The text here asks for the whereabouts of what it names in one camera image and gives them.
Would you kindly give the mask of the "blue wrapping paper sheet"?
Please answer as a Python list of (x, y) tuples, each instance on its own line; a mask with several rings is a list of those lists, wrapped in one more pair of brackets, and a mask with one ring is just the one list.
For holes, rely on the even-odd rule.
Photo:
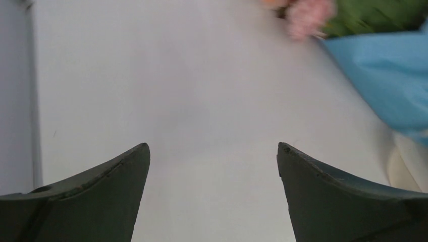
[(385, 124), (427, 145), (427, 22), (416, 31), (321, 43)]

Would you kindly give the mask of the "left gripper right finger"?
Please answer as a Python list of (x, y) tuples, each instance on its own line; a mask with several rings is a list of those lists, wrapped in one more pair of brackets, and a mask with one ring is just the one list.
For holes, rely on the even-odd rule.
[(277, 164), (297, 241), (427, 241), (427, 194), (320, 162), (287, 143)]

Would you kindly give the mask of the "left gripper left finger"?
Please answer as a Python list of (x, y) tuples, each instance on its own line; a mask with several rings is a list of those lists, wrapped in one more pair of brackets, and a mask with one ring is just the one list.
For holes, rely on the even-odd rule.
[(1, 241), (130, 241), (149, 166), (141, 143), (67, 179), (1, 196)]

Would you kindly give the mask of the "pink fake rose stem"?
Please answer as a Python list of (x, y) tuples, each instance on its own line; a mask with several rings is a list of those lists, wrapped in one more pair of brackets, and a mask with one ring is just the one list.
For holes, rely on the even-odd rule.
[(271, 10), (285, 8), (287, 34), (293, 40), (325, 38), (322, 28), (337, 13), (332, 0), (267, 0), (263, 4)]

